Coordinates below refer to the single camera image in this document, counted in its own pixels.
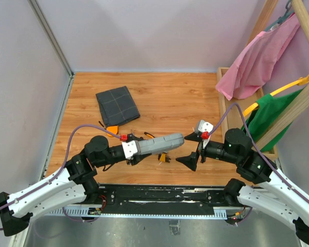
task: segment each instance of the gray wall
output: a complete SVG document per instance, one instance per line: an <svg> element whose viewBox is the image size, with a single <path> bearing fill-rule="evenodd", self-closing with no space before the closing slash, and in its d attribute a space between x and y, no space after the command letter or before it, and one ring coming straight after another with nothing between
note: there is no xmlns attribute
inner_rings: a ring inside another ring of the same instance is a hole
<svg viewBox="0 0 309 247"><path fill-rule="evenodd" d="M245 46L264 0L39 0L75 71L215 72Z"/></svg>
<svg viewBox="0 0 309 247"><path fill-rule="evenodd" d="M283 12L285 3L279 4L275 10L276 13ZM309 0L304 0L304 4L309 12ZM305 77L308 73L309 44L300 28L274 67L272 78L264 86L264 91L270 93L300 77ZM294 86L278 96L299 88L301 87ZM309 108L293 122L277 146L285 173L309 193Z"/></svg>
<svg viewBox="0 0 309 247"><path fill-rule="evenodd" d="M0 192L36 182L67 83L28 1L0 0Z"/></svg>

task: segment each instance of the pink shirt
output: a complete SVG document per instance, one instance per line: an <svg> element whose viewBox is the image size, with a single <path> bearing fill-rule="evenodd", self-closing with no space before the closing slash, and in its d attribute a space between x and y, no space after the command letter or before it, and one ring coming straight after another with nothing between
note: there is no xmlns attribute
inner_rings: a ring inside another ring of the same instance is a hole
<svg viewBox="0 0 309 247"><path fill-rule="evenodd" d="M245 99L271 77L274 65L284 53L300 24L295 14L273 31L260 32L237 57L217 83L216 90L231 100Z"/></svg>

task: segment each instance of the checkered cloth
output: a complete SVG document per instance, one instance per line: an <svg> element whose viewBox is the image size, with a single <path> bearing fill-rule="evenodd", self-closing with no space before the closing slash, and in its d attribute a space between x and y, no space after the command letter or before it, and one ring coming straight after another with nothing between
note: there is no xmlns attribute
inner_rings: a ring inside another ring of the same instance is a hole
<svg viewBox="0 0 309 247"><path fill-rule="evenodd" d="M96 94L104 125L124 125L140 117L126 86Z"/></svg>

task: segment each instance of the wooden table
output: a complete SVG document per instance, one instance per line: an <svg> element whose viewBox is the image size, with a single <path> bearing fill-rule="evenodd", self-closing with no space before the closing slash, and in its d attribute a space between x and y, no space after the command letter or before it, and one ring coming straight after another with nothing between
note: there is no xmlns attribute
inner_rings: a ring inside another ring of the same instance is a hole
<svg viewBox="0 0 309 247"><path fill-rule="evenodd" d="M219 121L215 84L216 74L207 73L77 73L47 175L61 166L72 130L81 124L98 125L98 121L102 120L96 93L124 85L128 87L141 117L120 126L120 134L131 133L132 130L136 136L145 138L144 131L154 136L176 132L186 136L192 133L192 127L201 119L213 125ZM95 135L106 136L93 128L78 130L72 139L69 158L79 153ZM121 143L116 138L107 138L111 146ZM221 128L211 139L222 141ZM233 164L208 158L204 164L199 162L197 171L193 172L175 161L176 157L189 155L196 147L197 143L185 141L183 146L169 152L170 163L159 165L158 156L152 155L136 166L120 162L106 172L99 168L95 179L100 183L116 184L216 186L226 185L231 178L241 179Z"/></svg>

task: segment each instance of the wooden clothes rack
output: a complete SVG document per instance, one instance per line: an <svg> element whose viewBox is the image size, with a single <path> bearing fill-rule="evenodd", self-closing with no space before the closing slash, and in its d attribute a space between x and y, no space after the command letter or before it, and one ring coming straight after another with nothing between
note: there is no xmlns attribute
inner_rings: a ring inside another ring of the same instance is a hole
<svg viewBox="0 0 309 247"><path fill-rule="evenodd" d="M264 4L264 7L259 15L259 18L252 30L252 33L249 37L248 43L251 42L255 36L264 30L267 25L272 12L277 4L278 0L267 0ZM305 8L302 0L291 0L292 7L294 12L299 19L300 25L306 35L306 38L309 42L309 14ZM221 79L224 73L228 68L219 67L217 71L217 81ZM254 95L250 96L247 99L238 100L233 98L231 101L226 100L224 95L219 93L219 108L220 115L222 116L226 111L227 105L232 102L238 102L242 109L250 106L255 102L256 99L263 96L262 88L255 92ZM278 116L278 118L268 127L264 132L262 137L256 142L257 146L262 149L265 147L275 136L277 136L282 130L284 130L292 121L294 121L307 107L309 106L309 84L301 91L301 93L289 104L289 106ZM241 118L237 110L235 112L230 112L226 120L222 123L222 135L225 135L225 132L228 129L240 127L242 125ZM277 150L274 147L273 151L270 154L266 154L269 158L277 157Z"/></svg>

